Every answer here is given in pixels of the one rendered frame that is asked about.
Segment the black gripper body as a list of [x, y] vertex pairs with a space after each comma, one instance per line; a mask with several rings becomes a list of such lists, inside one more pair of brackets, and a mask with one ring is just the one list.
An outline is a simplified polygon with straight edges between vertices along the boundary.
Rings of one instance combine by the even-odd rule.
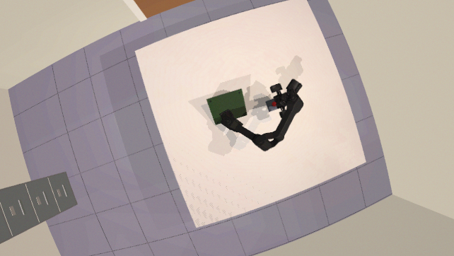
[[279, 96], [282, 94], [281, 91], [282, 91], [282, 87], [281, 87], [281, 84], [278, 83], [276, 85], [273, 85], [273, 86], [270, 86], [270, 89], [271, 89], [271, 92], [277, 92], [277, 95], [274, 96], [275, 98], [275, 101], [277, 102], [277, 106], [280, 108], [281, 112], [279, 112], [279, 116], [280, 118], [283, 117], [284, 113], [286, 112], [286, 109], [284, 106], [280, 105], [279, 104]]

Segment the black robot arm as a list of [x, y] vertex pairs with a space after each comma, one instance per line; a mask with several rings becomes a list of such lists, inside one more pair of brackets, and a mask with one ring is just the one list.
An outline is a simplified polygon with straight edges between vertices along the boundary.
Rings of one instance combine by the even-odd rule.
[[[284, 140], [284, 136], [287, 133], [293, 118], [303, 107], [303, 101], [298, 95], [298, 91], [302, 88], [302, 84], [296, 79], [292, 79], [286, 87], [287, 92], [282, 93], [279, 96], [279, 104], [286, 107], [286, 112], [280, 120], [277, 129], [273, 132], [261, 134], [255, 134], [250, 130], [243, 127], [243, 123], [234, 118], [233, 113], [230, 110], [226, 110], [220, 113], [221, 124], [234, 132], [239, 132], [246, 136], [248, 139], [259, 147], [262, 151], [266, 152], [274, 148], [279, 142]], [[273, 141], [269, 141], [274, 139]]]

